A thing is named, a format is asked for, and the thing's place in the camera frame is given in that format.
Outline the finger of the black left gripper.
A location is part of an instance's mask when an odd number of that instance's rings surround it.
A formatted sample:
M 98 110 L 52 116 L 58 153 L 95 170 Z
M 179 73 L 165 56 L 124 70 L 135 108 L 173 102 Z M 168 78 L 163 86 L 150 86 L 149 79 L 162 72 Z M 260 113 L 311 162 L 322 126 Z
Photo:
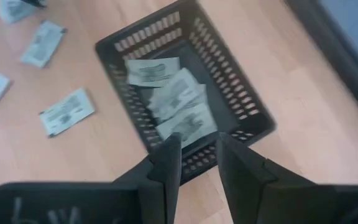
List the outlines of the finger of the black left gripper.
M 45 0 L 21 0 L 21 1 L 38 8 L 47 7 Z

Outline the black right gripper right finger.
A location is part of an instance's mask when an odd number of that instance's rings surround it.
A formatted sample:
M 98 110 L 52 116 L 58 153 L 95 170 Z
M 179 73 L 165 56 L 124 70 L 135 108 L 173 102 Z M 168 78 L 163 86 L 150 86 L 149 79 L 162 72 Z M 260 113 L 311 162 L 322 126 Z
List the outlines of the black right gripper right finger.
M 226 133 L 216 158 L 234 224 L 358 224 L 358 185 L 316 184 Z

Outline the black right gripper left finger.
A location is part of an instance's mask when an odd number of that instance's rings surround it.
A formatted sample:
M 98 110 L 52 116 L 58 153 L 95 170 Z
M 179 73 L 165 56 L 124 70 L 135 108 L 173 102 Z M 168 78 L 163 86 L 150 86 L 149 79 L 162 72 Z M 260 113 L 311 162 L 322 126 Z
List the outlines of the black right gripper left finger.
M 0 224 L 173 224 L 181 179 L 181 136 L 112 182 L 0 185 Z

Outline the black slotted plastic basket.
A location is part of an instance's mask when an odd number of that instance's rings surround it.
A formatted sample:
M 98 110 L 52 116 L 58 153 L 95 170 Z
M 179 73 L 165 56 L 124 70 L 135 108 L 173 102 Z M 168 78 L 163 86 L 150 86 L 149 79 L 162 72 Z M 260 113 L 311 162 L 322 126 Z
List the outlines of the black slotted plastic basket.
M 127 59 L 178 57 L 182 67 L 206 85 L 218 130 L 252 144 L 275 122 L 197 0 L 176 2 L 101 39 L 100 59 L 146 150 L 161 144 L 146 92 L 127 83 Z

